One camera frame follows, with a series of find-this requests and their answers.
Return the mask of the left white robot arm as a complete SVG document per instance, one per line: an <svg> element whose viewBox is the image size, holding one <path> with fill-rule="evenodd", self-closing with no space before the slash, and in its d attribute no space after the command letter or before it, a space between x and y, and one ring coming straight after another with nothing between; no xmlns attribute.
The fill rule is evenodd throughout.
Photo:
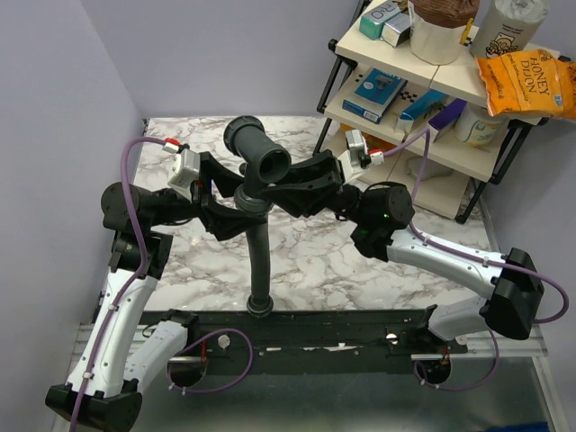
<svg viewBox="0 0 576 432"><path fill-rule="evenodd" d="M171 310L144 346L131 352L173 242L157 226L197 219L221 241L245 234L251 264L248 310L254 316L271 311L268 206L257 198L257 190L250 172L234 174L211 154L186 150L175 155L167 188L151 192L123 178L104 191L103 223L115 237L103 302L75 369L46 397L48 407L71 429L130 430L149 382L171 356L188 356L203 342L197 317Z"/></svg>

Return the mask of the grey T pipe fitting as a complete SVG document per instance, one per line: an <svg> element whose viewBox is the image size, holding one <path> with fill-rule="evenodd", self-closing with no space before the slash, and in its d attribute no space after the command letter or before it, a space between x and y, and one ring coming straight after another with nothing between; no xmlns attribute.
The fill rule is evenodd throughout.
<svg viewBox="0 0 576 432"><path fill-rule="evenodd" d="M266 135L263 123L254 116L233 119L223 140L226 148L246 163L242 189L251 198L259 198L270 184L282 180L292 165L289 152Z"/></svg>

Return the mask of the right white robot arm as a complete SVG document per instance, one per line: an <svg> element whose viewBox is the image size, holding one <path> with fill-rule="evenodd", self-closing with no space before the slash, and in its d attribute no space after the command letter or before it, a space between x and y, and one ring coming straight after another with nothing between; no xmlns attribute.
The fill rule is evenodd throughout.
<svg viewBox="0 0 576 432"><path fill-rule="evenodd" d="M413 333L420 350L432 353L488 329L515 340L529 337L545 291L532 257L518 248L506 255L472 249L416 230L404 184L360 190L346 183L343 163L326 150L293 166L262 195L295 218L329 209L356 225L351 239L362 256L415 266L472 290L467 300L427 308Z"/></svg>

